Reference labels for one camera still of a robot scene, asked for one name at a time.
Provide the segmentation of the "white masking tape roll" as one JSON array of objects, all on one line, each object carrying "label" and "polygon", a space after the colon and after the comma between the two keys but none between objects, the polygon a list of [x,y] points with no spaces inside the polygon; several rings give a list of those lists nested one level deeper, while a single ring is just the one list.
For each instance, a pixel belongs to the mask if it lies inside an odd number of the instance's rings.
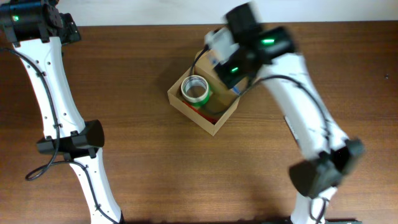
[{"label": "white masking tape roll", "polygon": [[210,86],[201,76],[190,75],[180,86],[182,95],[193,106],[204,105],[210,98]]}]

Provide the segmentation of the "brown cardboard box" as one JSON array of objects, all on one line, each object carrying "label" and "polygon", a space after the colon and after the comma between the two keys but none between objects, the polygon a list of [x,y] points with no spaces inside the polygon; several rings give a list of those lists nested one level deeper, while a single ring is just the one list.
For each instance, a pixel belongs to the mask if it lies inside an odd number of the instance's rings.
[{"label": "brown cardboard box", "polygon": [[215,71],[220,60],[237,48],[227,28],[207,33],[204,49],[167,91],[169,103],[212,136],[236,110],[249,86],[245,78],[228,88]]}]

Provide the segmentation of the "green tape roll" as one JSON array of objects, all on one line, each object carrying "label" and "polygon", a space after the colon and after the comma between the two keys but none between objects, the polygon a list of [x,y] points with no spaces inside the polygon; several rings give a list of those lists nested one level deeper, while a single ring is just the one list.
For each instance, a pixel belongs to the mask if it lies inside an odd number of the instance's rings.
[{"label": "green tape roll", "polygon": [[210,86],[203,87],[200,85],[191,86],[185,93],[192,98],[192,100],[187,100],[188,103],[198,108],[205,105],[213,94]]}]

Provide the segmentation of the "orange utility knife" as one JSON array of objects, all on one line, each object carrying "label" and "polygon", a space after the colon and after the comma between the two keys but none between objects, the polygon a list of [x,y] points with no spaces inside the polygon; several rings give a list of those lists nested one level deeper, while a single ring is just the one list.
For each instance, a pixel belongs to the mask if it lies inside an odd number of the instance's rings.
[{"label": "orange utility knife", "polygon": [[196,122],[199,117],[202,117],[203,119],[207,120],[212,125],[215,125],[219,121],[219,119],[213,116],[202,113],[199,109],[195,108],[187,101],[183,100],[181,101],[181,103],[185,104],[185,109],[181,110],[181,112],[194,122]]}]

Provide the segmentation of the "blue ballpoint pen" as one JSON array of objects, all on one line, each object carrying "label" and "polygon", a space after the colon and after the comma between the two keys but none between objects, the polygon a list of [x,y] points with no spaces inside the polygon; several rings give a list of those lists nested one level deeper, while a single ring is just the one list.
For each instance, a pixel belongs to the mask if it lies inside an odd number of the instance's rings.
[{"label": "blue ballpoint pen", "polygon": [[213,66],[213,70],[217,74],[221,82],[227,87],[232,89],[241,80],[241,63],[234,57],[229,58],[225,63],[216,57],[214,51],[208,54],[208,60]]}]

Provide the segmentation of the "grey black permanent marker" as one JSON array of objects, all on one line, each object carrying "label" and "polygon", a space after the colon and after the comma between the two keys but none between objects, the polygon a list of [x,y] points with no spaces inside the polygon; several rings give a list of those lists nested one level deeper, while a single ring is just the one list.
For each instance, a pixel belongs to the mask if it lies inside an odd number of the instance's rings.
[{"label": "grey black permanent marker", "polygon": [[290,119],[287,116],[284,116],[284,120],[285,120],[287,126],[289,127],[290,132],[291,132],[293,138],[295,139],[296,144],[299,146],[300,145],[299,144],[299,136],[297,135],[297,133],[292,125],[292,122],[290,121]]}]

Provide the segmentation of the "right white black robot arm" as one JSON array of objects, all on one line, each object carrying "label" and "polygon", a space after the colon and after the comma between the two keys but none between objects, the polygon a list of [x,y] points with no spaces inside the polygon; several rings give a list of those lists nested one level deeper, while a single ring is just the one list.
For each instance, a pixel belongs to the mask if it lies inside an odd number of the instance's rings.
[{"label": "right white black robot arm", "polygon": [[216,74],[228,88],[241,80],[249,87],[265,86],[303,155],[289,168],[297,197],[288,222],[325,223],[330,200],[363,156],[364,145],[334,121],[285,27],[263,28],[247,3],[230,10],[225,20],[205,38]]}]

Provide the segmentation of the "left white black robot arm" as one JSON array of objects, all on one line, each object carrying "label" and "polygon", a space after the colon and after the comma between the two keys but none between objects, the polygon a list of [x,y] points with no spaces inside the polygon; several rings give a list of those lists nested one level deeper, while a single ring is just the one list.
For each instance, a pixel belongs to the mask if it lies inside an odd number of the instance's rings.
[{"label": "left white black robot arm", "polygon": [[37,149],[52,156],[25,179],[36,180],[51,167],[68,164],[80,182],[91,222],[124,223],[104,169],[102,124],[97,119],[83,120],[63,66],[62,47],[80,41],[81,35],[72,15],[59,12],[57,4],[46,0],[1,3],[1,30],[12,44],[1,51],[20,58],[26,69],[44,129]]}]

